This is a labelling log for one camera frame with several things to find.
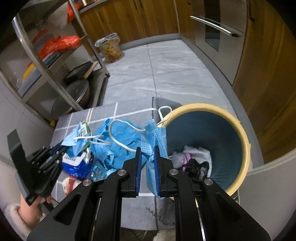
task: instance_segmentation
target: stained trash bin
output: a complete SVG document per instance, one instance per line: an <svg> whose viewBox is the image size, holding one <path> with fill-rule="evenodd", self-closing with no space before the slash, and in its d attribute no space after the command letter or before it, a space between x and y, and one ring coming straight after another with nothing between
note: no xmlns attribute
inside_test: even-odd
<svg viewBox="0 0 296 241"><path fill-rule="evenodd" d="M212 178L232 195L246 177L251 145L238 119L209 104L188 104L172 111L166 127L168 155L185 145L210 151Z"/></svg>
<svg viewBox="0 0 296 241"><path fill-rule="evenodd" d="M94 45L100 48L100 51L108 63L114 63L120 60L123 56L119 48L119 42L120 38L114 33L97 40Z"/></svg>

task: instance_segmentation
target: mask strap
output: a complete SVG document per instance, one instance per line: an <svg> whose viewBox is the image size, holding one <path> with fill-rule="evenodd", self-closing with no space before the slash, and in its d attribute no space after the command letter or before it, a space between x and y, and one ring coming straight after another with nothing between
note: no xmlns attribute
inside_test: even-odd
<svg viewBox="0 0 296 241"><path fill-rule="evenodd" d="M161 110L162 109L170 109L170 114L169 114L168 118L166 118L165 120L163 119L163 115L161 113ZM170 106L167 106L167 105L162 106L162 107L160 107L158 109L158 114L159 114L159 117L160 117L161 121L159 123L157 123L157 125L160 125L161 124L161 127L162 127L163 126L163 123L166 122L170 118L170 115L172 114L172 108Z"/></svg>
<svg viewBox="0 0 296 241"><path fill-rule="evenodd" d="M103 137L103 135L74 137L73 140L75 140L75 139L94 139L94 140L97 140L99 142L90 141L90 143L92 143L92 144L101 144L101 145L112 145L112 142L108 142L108 141L99 139L99 137Z"/></svg>
<svg viewBox="0 0 296 241"><path fill-rule="evenodd" d="M138 129L138 128L132 126L132 125L131 125L130 123L128 123L127 121L123 121L123 120L119 120L119 119L115 119L115 120L111 121L111 123L110 123L110 126L109 126L109 136L110 136L110 138L111 138L116 144L122 146L122 147L125 148L126 150L131 151L131 152L136 152L136 150L129 148L128 146L122 144L121 142L119 142L118 140L116 140L116 139L113 137L113 135L112 135L112 126L113 126L113 124L114 124L116 121L119 121L119 122L122 122L122 123L128 124L128 125L129 125L131 128L133 128L136 132L144 133L144 132L145 132L145 129L144 129L144 130L142 130L142 129Z"/></svg>

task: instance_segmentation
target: oven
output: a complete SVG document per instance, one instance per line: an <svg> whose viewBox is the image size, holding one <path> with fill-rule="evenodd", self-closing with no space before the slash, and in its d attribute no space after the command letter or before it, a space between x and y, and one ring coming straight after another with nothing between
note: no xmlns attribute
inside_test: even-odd
<svg viewBox="0 0 296 241"><path fill-rule="evenodd" d="M244 46L246 0L192 0L195 45L233 84Z"/></svg>

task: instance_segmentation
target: shelf post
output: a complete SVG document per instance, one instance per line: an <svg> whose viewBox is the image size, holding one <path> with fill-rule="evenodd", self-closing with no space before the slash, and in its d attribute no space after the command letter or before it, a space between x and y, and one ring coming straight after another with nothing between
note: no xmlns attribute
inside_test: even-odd
<svg viewBox="0 0 296 241"><path fill-rule="evenodd" d="M102 61L102 59L101 59L99 53L98 53L97 50L96 50L96 47L95 47L95 46L93 45L93 43L91 42L91 40L90 40L90 38L89 38L89 35L87 34L87 31L86 31L86 29L85 29L85 27L84 27L84 25L83 25L83 23L82 23L82 20L81 20L80 14L79 14L77 8L75 7L75 4L73 3L72 0L68 0L68 2L69 2L70 6L71 6L71 8L72 8L72 11L73 11L73 13L74 13L74 15L75 15L75 18L76 18L78 24L80 25L80 27L81 27L81 29L82 29L84 35L87 36L87 41L88 41L88 43L89 43L89 45L90 45L90 47L91 47L91 49L92 49L92 51L93 51L93 53L94 53L96 59L98 60L100 66L105 70L106 75L109 76L109 72L108 72L108 70L107 70L107 68L106 68L106 65L105 65L105 63Z"/></svg>
<svg viewBox="0 0 296 241"><path fill-rule="evenodd" d="M33 45L29 40L29 37L22 25L21 19L19 14L17 14L13 20L12 25L19 39L20 43L22 44L24 50L28 54L29 58L32 60L33 64L36 68L41 72L42 76L46 79L46 81L52 86L52 88L64 98L64 100L76 111L83 110L83 108L69 95L69 93L65 90L62 85L56 81L54 81L53 73L47 68L45 63L39 58L36 52L33 49Z"/></svg>
<svg viewBox="0 0 296 241"><path fill-rule="evenodd" d="M6 85L6 87L10 90L10 92L18 99L19 102L21 102L25 108L27 108L33 115L35 115L38 119L40 119L45 124L49 125L49 122L30 104L23 103L21 97L17 93L17 90L12 86L10 81L8 80L7 76L4 74L3 70L0 67L0 79L3 81L3 83Z"/></svg>

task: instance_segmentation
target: human hand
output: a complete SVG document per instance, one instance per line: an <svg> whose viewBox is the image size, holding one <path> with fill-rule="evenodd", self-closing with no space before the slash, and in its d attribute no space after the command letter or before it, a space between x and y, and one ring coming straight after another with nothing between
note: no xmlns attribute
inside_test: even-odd
<svg viewBox="0 0 296 241"><path fill-rule="evenodd" d="M22 220L25 222L25 224L30 228L33 229L36 227L36 225L40 222L40 219L42 217L42 212L38 207L39 203L48 202L52 200L52 197L49 196L46 199L43 197L37 197L36 200L32 203L31 206L29 206L25 199L23 198L22 194L20 195L20 208L18 210L18 213Z"/></svg>

